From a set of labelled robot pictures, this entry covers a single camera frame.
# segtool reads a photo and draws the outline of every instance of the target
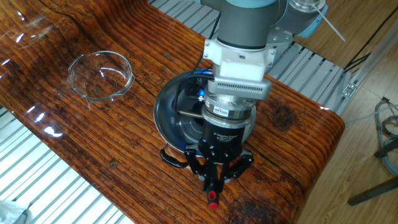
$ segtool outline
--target wood grain surface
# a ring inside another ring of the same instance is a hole
[[[310,38],[296,37],[295,41],[342,68],[367,45],[383,21],[398,7],[396,0],[329,0],[326,3],[329,5],[326,17],[341,32],[346,42],[326,22],[322,22]],[[376,39],[378,41],[373,42],[370,51],[380,41]]]
[[[254,164],[210,210],[197,176],[160,159],[152,115],[164,83],[193,68],[203,37],[146,0],[3,1],[0,34],[0,103],[136,223],[295,223],[344,130],[336,114],[267,76],[273,88],[244,145]],[[136,76],[108,105],[68,82],[73,60],[99,50],[125,55]]]

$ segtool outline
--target clear glass dish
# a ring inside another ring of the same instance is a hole
[[[95,103],[119,100],[135,80],[129,61],[111,51],[81,55],[72,62],[68,71],[73,89]]]

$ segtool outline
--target black cable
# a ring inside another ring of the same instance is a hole
[[[377,28],[377,30],[373,33],[371,38],[362,46],[361,50],[348,62],[347,66],[344,68],[346,70],[350,65],[352,65],[353,61],[355,60],[356,57],[365,49],[365,47],[373,40],[373,38],[376,36],[376,34],[381,30],[381,28],[384,26],[384,24],[398,11],[398,6],[387,16],[387,18],[381,23],[381,25]]]
[[[372,52],[367,53],[365,56],[356,59],[356,60],[353,61],[351,64],[354,64],[355,62],[358,62],[358,61],[360,61],[360,60],[362,60],[362,59],[364,59],[364,58],[365,58],[365,59],[368,59],[368,57],[369,57],[369,55],[370,55],[371,53],[372,53]]]
[[[358,63],[355,63],[354,65],[352,65],[350,68],[345,68],[345,73],[347,73],[348,71],[352,70],[353,68],[357,67],[358,65],[362,64],[363,62],[366,61],[367,58],[363,58],[361,61],[359,61]]]
[[[363,57],[361,57],[361,58],[358,58],[358,59],[356,59],[355,61],[353,61],[353,62],[347,64],[347,66],[345,66],[344,70],[352,69],[353,67],[355,67],[355,66],[359,65],[360,63],[364,62],[366,59],[368,59],[368,57],[369,57],[369,55],[370,55],[371,53],[372,53],[372,52],[370,52],[370,53],[366,54],[365,56],[363,56]]]
[[[217,28],[218,22],[220,21],[220,17],[221,17],[221,13],[219,12],[219,13],[218,13],[218,16],[217,16],[217,19],[216,19],[216,21],[215,21],[215,23],[214,23],[214,26],[213,26],[213,28],[212,28],[212,30],[211,30],[211,32],[210,32],[209,39],[213,38],[213,35],[214,35],[214,32],[215,32],[215,30],[216,30],[216,28]],[[187,79],[188,79],[188,78],[207,78],[207,79],[210,79],[210,76],[209,76],[209,75],[205,75],[205,76],[202,75],[202,73],[205,73],[209,68],[207,68],[205,71],[201,72],[201,74],[198,74],[198,75],[201,75],[200,77],[195,77],[195,75],[194,75],[194,73],[195,73],[196,70],[198,69],[198,66],[199,66],[199,64],[200,64],[200,62],[201,62],[201,60],[202,60],[202,58],[203,58],[203,54],[204,54],[204,51],[201,52],[201,55],[200,55],[200,58],[198,59],[197,64],[195,65],[195,67],[194,67],[193,70],[192,70],[191,75],[190,75],[189,77],[187,77]],[[178,88],[177,88],[177,92],[175,93],[173,109],[174,109],[174,111],[175,111],[176,113],[178,113],[178,111],[177,111],[178,96],[179,96],[179,94],[181,93],[182,87],[183,87],[183,85],[184,85],[185,83],[186,83],[186,82],[181,82],[181,83],[179,84]]]
[[[190,78],[205,78],[205,79],[208,79],[208,80],[214,80],[213,76],[211,76],[211,75],[202,75],[202,74],[190,75],[190,76],[187,77],[187,80],[190,79]],[[186,84],[186,82],[180,82],[180,84],[179,84],[179,86],[177,88],[176,95],[175,95],[175,99],[174,99],[174,103],[173,103],[173,109],[174,109],[174,112],[176,112],[176,113],[178,113],[178,110],[177,110],[178,96],[182,92],[182,90],[183,90],[182,87],[184,86],[184,84]]]

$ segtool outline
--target metal bowl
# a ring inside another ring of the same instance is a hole
[[[173,102],[178,86],[185,82],[192,71],[184,72],[168,81],[157,95],[154,107],[154,119],[160,135],[175,149],[184,152],[187,145],[197,144],[201,138],[202,129],[195,118],[175,113]],[[203,72],[198,70],[195,74],[211,75],[211,70]],[[190,111],[198,103],[190,97],[186,97],[184,91],[178,96],[178,109]],[[252,110],[251,123],[246,127],[243,142],[250,136],[256,122],[256,109]]]

